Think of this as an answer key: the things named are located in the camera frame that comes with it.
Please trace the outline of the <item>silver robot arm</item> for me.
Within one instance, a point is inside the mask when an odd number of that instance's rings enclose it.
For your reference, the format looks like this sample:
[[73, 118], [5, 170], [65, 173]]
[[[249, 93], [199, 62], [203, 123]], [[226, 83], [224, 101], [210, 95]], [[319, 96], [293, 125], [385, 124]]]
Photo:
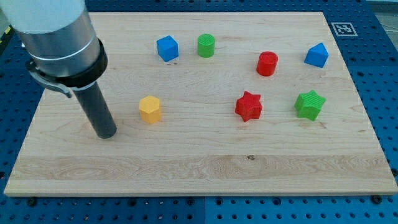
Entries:
[[106, 70], [84, 0], [1, 0], [1, 9], [31, 57], [27, 69], [44, 88], [71, 97]]

